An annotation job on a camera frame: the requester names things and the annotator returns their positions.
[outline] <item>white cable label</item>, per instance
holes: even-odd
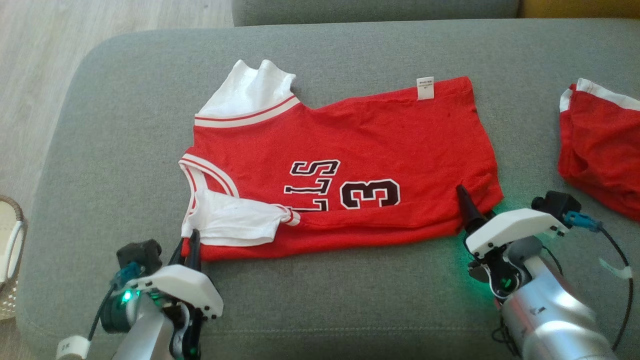
[[[619,270],[609,265],[609,263],[604,261],[603,259],[599,259],[599,260],[600,260],[600,265],[602,265],[603,268],[607,269],[608,271],[610,271],[612,274],[619,277],[620,279],[631,279],[633,277],[633,274],[631,272],[631,266],[625,266],[622,270]]]
[[[83,338],[79,335],[70,336],[58,343],[58,351],[56,353],[56,360],[67,355],[78,355],[83,359],[89,354],[89,347],[91,341]]]
[[[418,86],[418,100],[433,99],[433,76],[415,80]]]

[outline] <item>red fabric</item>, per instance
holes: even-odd
[[[455,187],[463,184],[481,211],[502,200],[497,164],[477,116],[468,78],[435,84],[435,99],[417,100],[416,88],[346,99],[319,109],[302,103],[257,124],[194,127],[188,154],[215,164],[230,176],[242,198],[295,208],[297,226],[281,224],[272,243],[254,247],[202,246],[202,259],[278,258],[351,247],[398,245],[456,234],[461,224]],[[292,176],[296,161],[339,160],[333,176]],[[284,193],[285,186],[318,187],[331,178],[326,195]],[[392,179],[397,204],[360,200],[343,205],[348,182]],[[224,192],[208,177],[211,190]],[[188,253],[188,246],[183,254]]]
[[[602,204],[640,221],[640,111],[576,91],[560,113],[558,171]]]

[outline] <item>gray cushion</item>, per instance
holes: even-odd
[[[177,160],[192,144],[193,114],[238,59],[254,67],[270,59],[297,74],[294,93],[311,107],[414,86],[422,76],[469,76],[500,168],[506,199],[498,210],[526,207],[547,190],[570,192],[638,266],[638,224],[570,188],[556,170],[560,95],[584,77],[640,98],[638,38],[638,20],[512,19],[152,31],[108,40],[79,67],[46,161],[24,249],[22,335],[51,358],[60,339],[86,335],[118,268],[116,249],[155,238],[168,259],[188,205]],[[598,257],[621,267],[615,251],[581,230],[548,244],[612,339],[626,285]],[[507,358],[490,337],[499,319],[491,293],[468,277],[467,261],[458,237],[205,265],[225,313],[204,328],[204,358]],[[621,358],[639,358],[637,309]],[[108,359],[121,339],[100,331],[94,359]]]
[[[234,0],[234,25],[516,17],[519,0]]]

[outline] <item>gray fabric surface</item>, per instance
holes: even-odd
[[[566,186],[556,162],[558,101],[572,82],[584,77],[640,98],[639,37],[637,20],[512,19],[108,40],[79,67],[46,161],[20,274],[22,335],[50,359],[60,339],[86,335],[118,268],[117,248],[155,238],[168,259],[188,205],[177,160],[191,145],[193,114],[238,59],[254,67],[270,59],[297,74],[294,93],[313,107],[415,86],[422,76],[469,76],[506,196],[498,210],[528,206],[549,189],[568,191],[605,222],[637,268],[639,225]],[[581,230],[547,243],[613,339],[626,285],[598,257],[621,267],[615,251]],[[467,261],[460,238],[448,238],[205,265],[225,313],[204,327],[204,359],[509,358],[491,340],[498,313],[489,289],[467,276]],[[621,358],[640,358],[633,351],[639,328],[636,306]],[[108,359],[121,339],[100,330],[93,359]]]
[[[235,26],[516,17],[519,0],[234,0]]]

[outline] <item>wooden floor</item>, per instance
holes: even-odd
[[[29,218],[67,88],[97,44],[135,31],[231,26],[231,0],[0,0],[0,193]],[[15,322],[0,322],[0,359],[32,358]]]

